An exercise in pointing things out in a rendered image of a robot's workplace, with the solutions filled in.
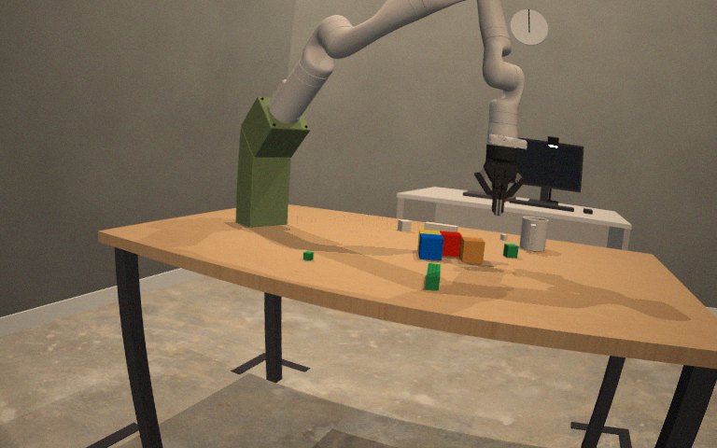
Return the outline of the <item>grey mug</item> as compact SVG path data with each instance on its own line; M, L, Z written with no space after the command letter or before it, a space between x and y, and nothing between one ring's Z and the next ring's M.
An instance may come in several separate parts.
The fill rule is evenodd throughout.
M536 219L536 220L527 220ZM547 222L541 222L547 220ZM520 236L520 247L530 251L543 251L545 249L548 219L541 217L523 217ZM532 225L532 226L531 226ZM535 226L536 225L536 226ZM529 240L530 234L530 240ZM533 237L534 244L533 244Z

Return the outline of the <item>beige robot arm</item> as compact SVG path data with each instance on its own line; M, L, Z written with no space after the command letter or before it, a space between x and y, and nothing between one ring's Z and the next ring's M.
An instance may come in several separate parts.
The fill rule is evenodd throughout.
M355 27L343 16L328 17L314 30L302 57L269 101L271 114L283 123L296 123L333 72L333 59L348 57L402 26L462 1L466 0L386 0L373 17ZM483 77L490 87L503 90L503 99L489 104L486 144L527 149L527 141L517 139L525 77L519 66L502 60L512 45L501 2L477 0L477 6L484 44Z

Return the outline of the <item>blue cube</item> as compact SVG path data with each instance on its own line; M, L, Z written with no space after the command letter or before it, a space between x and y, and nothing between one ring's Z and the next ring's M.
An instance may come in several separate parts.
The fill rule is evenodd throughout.
M440 234L420 233L418 255L419 259L442 260L443 236Z

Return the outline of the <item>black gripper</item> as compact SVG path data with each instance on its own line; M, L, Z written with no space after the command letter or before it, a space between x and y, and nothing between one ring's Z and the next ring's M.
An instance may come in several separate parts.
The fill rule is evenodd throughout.
M485 193L492 196L492 212L495 216L503 213L505 199L512 198L526 182L526 179L518 173L516 162L517 148L486 145L484 168L474 173ZM485 174L492 182L492 190L485 182ZM508 184L514 177L514 184L507 191Z

